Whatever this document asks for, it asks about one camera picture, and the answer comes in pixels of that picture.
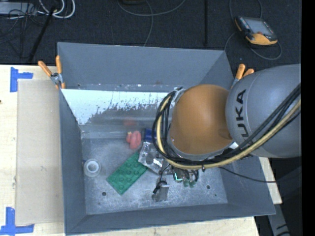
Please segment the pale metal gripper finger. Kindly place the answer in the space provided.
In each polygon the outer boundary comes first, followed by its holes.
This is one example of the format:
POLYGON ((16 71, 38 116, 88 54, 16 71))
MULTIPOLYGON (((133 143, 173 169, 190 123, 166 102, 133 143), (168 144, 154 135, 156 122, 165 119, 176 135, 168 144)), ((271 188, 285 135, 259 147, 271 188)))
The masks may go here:
POLYGON ((167 200, 169 187, 170 187, 169 184, 167 184, 166 182, 161 182, 159 184, 159 188, 158 188, 158 201, 159 202, 167 200))
POLYGON ((159 201, 159 190, 160 190, 160 184, 158 183, 156 187, 154 188, 153 194, 152 194, 152 200, 155 202, 159 201))

